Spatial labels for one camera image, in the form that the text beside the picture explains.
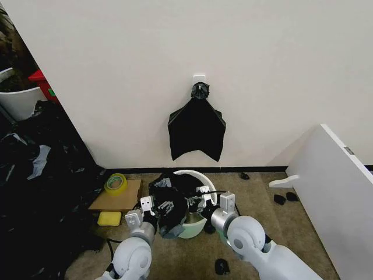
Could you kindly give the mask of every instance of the yellow sponge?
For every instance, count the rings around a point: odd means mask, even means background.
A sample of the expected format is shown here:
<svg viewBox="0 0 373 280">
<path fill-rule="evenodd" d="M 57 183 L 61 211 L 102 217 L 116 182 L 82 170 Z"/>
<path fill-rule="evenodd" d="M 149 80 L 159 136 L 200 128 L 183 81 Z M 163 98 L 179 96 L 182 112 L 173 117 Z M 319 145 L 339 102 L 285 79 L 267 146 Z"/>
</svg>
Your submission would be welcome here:
<svg viewBox="0 0 373 280">
<path fill-rule="evenodd" d="M 97 224 L 99 226 L 119 226 L 121 218 L 121 212 L 101 212 Z"/>
</svg>

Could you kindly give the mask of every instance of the white trash can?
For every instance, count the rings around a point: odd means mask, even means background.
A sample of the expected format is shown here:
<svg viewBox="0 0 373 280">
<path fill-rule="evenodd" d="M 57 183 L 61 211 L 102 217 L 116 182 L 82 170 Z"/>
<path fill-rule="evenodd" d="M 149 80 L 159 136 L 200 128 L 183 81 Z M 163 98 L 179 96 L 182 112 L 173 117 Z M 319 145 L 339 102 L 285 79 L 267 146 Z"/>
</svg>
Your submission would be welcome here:
<svg viewBox="0 0 373 280">
<path fill-rule="evenodd" d="M 194 170 L 178 170 L 175 171 L 174 174 L 181 175 L 181 174 L 189 174 L 192 175 L 193 177 L 196 177 L 198 180 L 202 182 L 204 186 L 209 186 L 210 191 L 216 191 L 214 184 L 208 179 L 205 175 L 202 173 L 199 173 Z M 217 195 L 216 193 L 211 194 L 212 200 L 216 203 L 217 201 Z M 180 238 L 188 239 L 195 237 L 198 235 L 203 227 L 205 226 L 205 223 L 207 222 L 207 219 L 200 217 L 200 220 L 197 222 L 192 222 L 192 223 L 183 223 L 182 226 L 184 228 L 184 231 L 179 235 Z"/>
<path fill-rule="evenodd" d="M 0 72 L 0 83 L 15 74 L 13 68 Z M 38 100 L 46 98 L 40 87 L 21 90 L 19 92 L 0 92 L 0 105 L 16 120 L 22 121 L 29 118 L 35 109 Z"/>
</svg>

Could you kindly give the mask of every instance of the cardboard box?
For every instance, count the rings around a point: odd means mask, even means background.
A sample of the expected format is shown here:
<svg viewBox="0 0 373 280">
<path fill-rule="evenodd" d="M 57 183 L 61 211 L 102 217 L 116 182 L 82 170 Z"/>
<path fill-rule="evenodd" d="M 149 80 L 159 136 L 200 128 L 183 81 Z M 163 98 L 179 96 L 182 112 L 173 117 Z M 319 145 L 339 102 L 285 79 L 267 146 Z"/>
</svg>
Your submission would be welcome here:
<svg viewBox="0 0 373 280">
<path fill-rule="evenodd" d="M 103 191 L 89 206 L 89 210 L 95 211 L 120 211 L 127 213 L 132 210 L 142 195 L 142 180 L 127 180 L 128 186 L 125 191 L 118 195 L 110 195 Z"/>
</svg>

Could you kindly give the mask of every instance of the black debris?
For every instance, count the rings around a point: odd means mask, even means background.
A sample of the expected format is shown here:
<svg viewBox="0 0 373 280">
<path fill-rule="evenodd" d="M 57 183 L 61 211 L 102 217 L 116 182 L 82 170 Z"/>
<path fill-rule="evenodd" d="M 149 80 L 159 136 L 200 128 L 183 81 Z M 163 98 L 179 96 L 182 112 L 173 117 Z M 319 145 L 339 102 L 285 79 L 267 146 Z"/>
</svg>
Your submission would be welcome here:
<svg viewBox="0 0 373 280">
<path fill-rule="evenodd" d="M 205 226 L 203 227 L 203 230 L 209 235 L 212 235 L 216 231 L 215 227 L 211 224 L 210 220 L 207 220 Z"/>
<path fill-rule="evenodd" d="M 289 201 L 299 201 L 297 195 L 293 192 L 286 193 L 286 199 Z"/>
<path fill-rule="evenodd" d="M 284 198 L 282 195 L 279 195 L 279 194 L 275 194 L 275 196 L 273 197 L 273 200 L 274 202 L 280 205 L 284 205 L 286 202 L 286 198 Z"/>
<path fill-rule="evenodd" d="M 215 273 L 217 275 L 227 275 L 231 271 L 229 270 L 228 262 L 222 258 L 218 258 L 215 261 Z"/>
<path fill-rule="evenodd" d="M 249 179 L 250 179 L 249 175 L 247 175 L 247 174 L 244 173 L 244 172 L 241 172 L 241 173 L 240 173 L 240 178 L 243 179 L 243 180 L 249 180 Z"/>
</svg>

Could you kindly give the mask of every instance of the trash bin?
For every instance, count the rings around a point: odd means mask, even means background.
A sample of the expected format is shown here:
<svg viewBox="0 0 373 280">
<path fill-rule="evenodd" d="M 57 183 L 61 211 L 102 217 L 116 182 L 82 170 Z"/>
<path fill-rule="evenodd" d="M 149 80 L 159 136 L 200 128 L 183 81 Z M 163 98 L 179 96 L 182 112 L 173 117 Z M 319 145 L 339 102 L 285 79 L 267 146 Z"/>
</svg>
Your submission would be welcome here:
<svg viewBox="0 0 373 280">
<path fill-rule="evenodd" d="M 44 77 L 40 69 L 31 76 L 29 76 L 29 80 L 37 83 L 41 91 L 44 93 L 45 98 L 47 98 L 50 101 L 59 103 L 58 98 L 54 94 L 54 91 L 52 90 L 51 86 L 49 85 L 47 79 Z"/>
<path fill-rule="evenodd" d="M 210 181 L 210 179 L 208 179 L 202 173 L 199 173 L 199 172 L 194 171 L 194 170 L 178 170 L 178 171 L 175 171 L 174 174 L 177 174 L 177 175 L 181 175 L 181 174 L 192 175 L 193 177 L 196 177 L 198 180 L 200 180 L 203 185 L 209 186 L 210 191 L 215 191 L 214 184 Z M 216 203 L 217 195 L 216 194 L 211 194 L 211 198 Z M 189 238 L 197 236 L 203 230 L 203 227 L 205 226 L 206 222 L 207 222 L 207 219 L 202 218 L 201 220 L 196 221 L 196 222 L 183 223 L 182 227 L 184 228 L 184 231 L 179 235 L 179 237 L 183 238 L 183 239 L 189 239 Z"/>
</svg>

